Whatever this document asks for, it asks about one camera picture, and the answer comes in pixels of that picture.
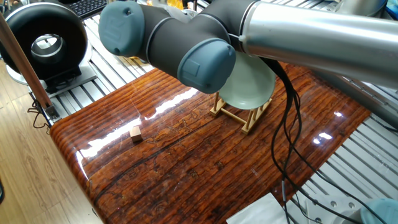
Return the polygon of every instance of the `small wooden block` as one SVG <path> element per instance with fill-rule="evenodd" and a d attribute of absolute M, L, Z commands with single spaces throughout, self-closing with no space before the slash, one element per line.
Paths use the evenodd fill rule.
<path fill-rule="evenodd" d="M 130 137 L 133 142 L 142 140 L 141 131 L 138 126 L 135 126 L 130 130 Z"/>

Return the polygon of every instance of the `epoxy wood tabletop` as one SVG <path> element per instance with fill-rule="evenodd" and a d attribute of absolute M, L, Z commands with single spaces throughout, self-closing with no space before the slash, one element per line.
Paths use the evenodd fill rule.
<path fill-rule="evenodd" d="M 302 100 L 297 149 L 320 167 L 370 112 L 308 69 L 282 65 Z M 213 96 L 155 69 L 58 121 L 51 136 L 106 223 L 224 223 L 269 192 L 282 201 L 270 152 L 285 108 L 280 80 L 272 98 L 246 136 L 230 117 L 209 114 Z M 143 141 L 131 141 L 134 126 Z M 275 144 L 281 162 L 288 146 L 282 135 Z M 299 185 L 312 175 L 295 154 L 288 171 Z M 293 188 L 287 193 L 291 198 Z"/>

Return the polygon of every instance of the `wooden rod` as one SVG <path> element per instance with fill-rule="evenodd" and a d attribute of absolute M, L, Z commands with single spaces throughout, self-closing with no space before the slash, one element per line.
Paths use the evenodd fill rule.
<path fill-rule="evenodd" d="M 246 129 L 249 129 L 251 117 L 253 116 L 253 110 L 250 110 L 248 121 L 246 122 Z"/>
<path fill-rule="evenodd" d="M 37 78 L 32 65 L 29 63 L 26 55 L 22 51 L 17 39 L 12 33 L 10 27 L 8 26 L 6 20 L 0 13 L 0 41 L 4 48 L 6 48 L 7 53 L 11 56 L 12 61 L 17 66 L 18 70 L 25 78 L 27 84 L 33 91 L 37 101 L 42 105 L 44 109 L 52 106 L 49 96 L 45 92 L 42 84 Z"/>
<path fill-rule="evenodd" d="M 229 112 L 228 110 L 222 108 L 221 111 L 222 111 L 224 114 L 227 114 L 228 116 L 230 116 L 230 117 L 232 117 L 233 119 L 235 119 L 237 122 L 240 122 L 240 123 L 242 123 L 242 124 L 246 124 L 246 121 L 245 121 L 245 120 L 243 120 L 242 118 L 236 116 L 235 114 L 232 114 L 232 113 Z"/>
<path fill-rule="evenodd" d="M 215 99 L 214 99 L 214 110 L 215 111 L 217 110 L 217 103 L 218 103 L 218 92 L 216 92 L 216 96 L 215 96 Z"/>
<path fill-rule="evenodd" d="M 253 121 L 255 121 L 257 119 L 257 109 L 254 110 L 253 112 Z"/>

